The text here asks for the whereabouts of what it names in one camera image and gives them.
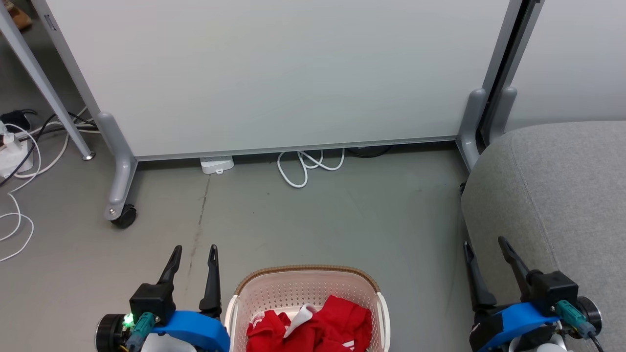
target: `white partition panel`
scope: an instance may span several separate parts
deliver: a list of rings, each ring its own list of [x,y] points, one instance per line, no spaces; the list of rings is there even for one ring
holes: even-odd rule
[[[456,135],[503,0],[47,0],[137,157]]]
[[[506,130],[626,120],[626,3],[545,0],[511,86]]]

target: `basket handle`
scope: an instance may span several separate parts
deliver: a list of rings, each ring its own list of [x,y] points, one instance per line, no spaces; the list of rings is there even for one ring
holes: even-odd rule
[[[226,318],[224,319],[224,326],[226,327],[228,335],[230,335],[230,352],[233,351],[233,347],[235,346],[233,337],[235,336],[235,314],[237,313],[238,307],[239,296],[234,295],[233,298],[230,299],[230,302],[228,302],[228,308],[226,309]]]
[[[385,301],[385,297],[382,293],[377,292],[378,296],[378,318],[381,322],[381,343],[382,350],[384,352],[389,352],[389,345],[391,344],[391,325],[389,319],[389,308],[387,308],[387,301]]]

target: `gray floor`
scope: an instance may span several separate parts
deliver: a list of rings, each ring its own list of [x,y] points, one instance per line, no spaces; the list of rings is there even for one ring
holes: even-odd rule
[[[24,2],[23,8],[32,14]],[[66,107],[83,107],[40,21],[24,33]],[[28,74],[0,38],[0,111],[51,114]],[[347,158],[336,172],[313,170],[289,187],[275,156],[236,159],[223,175],[204,175],[197,160],[144,163],[135,181],[139,217],[120,231],[103,219],[114,163],[98,136],[83,162],[70,144],[59,163],[16,193],[35,233],[18,257],[0,263],[0,351],[93,351],[95,324],[128,311],[128,298],[154,282],[175,245],[180,309],[197,309],[211,244],[220,249],[228,302],[247,274],[288,264],[337,264],[365,270],[380,284],[392,319],[392,351],[469,351],[472,323],[459,229],[463,164],[454,149]],[[44,163],[63,134],[41,140]],[[329,160],[333,165],[337,160]],[[296,161],[285,163],[296,182]],[[19,184],[11,181],[0,194]],[[13,212],[0,195],[0,214]],[[15,219],[0,220],[0,233]],[[26,238],[0,243],[0,257]]]

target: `red clothing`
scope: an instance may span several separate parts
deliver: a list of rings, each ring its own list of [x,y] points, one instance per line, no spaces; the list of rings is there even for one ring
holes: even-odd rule
[[[247,352],[365,352],[372,339],[372,313],[330,296],[324,308],[285,336],[291,322],[285,313],[266,311],[248,327]]]

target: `gray fabric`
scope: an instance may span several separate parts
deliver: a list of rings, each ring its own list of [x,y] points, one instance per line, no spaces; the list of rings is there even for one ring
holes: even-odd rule
[[[626,122],[557,123],[507,133],[469,176],[463,214],[498,302],[519,301],[497,237],[531,269],[561,270],[602,312],[606,351],[626,346]],[[575,352],[591,342],[568,339]]]

